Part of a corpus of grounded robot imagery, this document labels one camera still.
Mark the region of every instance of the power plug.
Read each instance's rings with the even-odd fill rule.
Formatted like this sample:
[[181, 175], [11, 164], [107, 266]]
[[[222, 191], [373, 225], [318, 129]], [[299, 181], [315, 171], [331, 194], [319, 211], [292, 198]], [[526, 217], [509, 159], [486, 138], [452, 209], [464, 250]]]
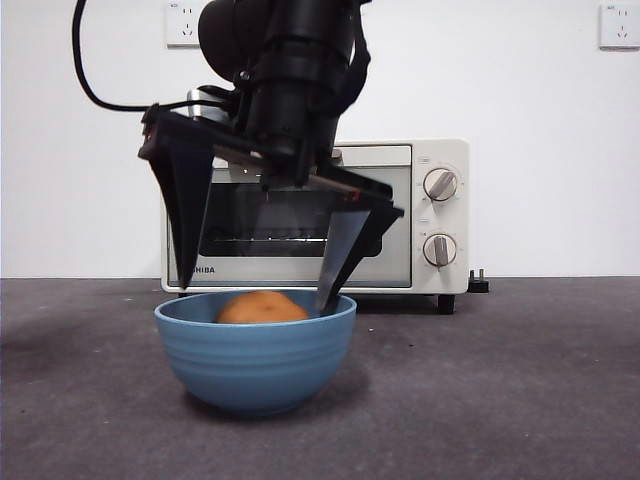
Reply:
[[489, 293], [489, 280], [484, 278], [484, 268], [480, 269], [480, 276], [476, 278], [475, 272], [469, 272], [469, 293]]

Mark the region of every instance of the oven window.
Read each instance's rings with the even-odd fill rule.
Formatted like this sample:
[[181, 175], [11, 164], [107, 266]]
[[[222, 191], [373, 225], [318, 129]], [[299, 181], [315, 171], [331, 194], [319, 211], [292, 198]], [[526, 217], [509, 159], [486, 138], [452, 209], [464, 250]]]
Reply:
[[[323, 257], [338, 193], [311, 188], [261, 190], [257, 183], [213, 183], [200, 255]], [[382, 241], [366, 253], [375, 257]]]

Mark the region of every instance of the oven door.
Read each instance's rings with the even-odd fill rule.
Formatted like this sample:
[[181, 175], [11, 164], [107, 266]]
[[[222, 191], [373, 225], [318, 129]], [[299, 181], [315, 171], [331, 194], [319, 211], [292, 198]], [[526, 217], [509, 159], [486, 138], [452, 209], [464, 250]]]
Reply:
[[[390, 184], [404, 208], [382, 241], [366, 252], [345, 286], [411, 286], [411, 146], [348, 146], [344, 167]], [[336, 193], [313, 188], [261, 190], [259, 174], [216, 160], [191, 291], [221, 287], [309, 287], [320, 275]], [[168, 221], [167, 287], [178, 287]]]

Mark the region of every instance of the wall socket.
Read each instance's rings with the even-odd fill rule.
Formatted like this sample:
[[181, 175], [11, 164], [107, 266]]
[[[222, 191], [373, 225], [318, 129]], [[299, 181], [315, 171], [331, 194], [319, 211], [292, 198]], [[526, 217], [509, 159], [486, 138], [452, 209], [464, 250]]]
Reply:
[[164, 36], [167, 47], [199, 47], [198, 20], [200, 1], [169, 1], [164, 11]]
[[640, 3], [600, 5], [600, 48], [640, 49]]

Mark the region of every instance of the oven foot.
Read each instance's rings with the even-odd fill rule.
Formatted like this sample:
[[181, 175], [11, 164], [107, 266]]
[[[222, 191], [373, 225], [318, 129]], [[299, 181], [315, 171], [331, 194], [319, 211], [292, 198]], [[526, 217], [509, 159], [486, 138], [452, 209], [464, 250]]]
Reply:
[[451, 315], [455, 310], [455, 295], [438, 295], [438, 313], [440, 315]]

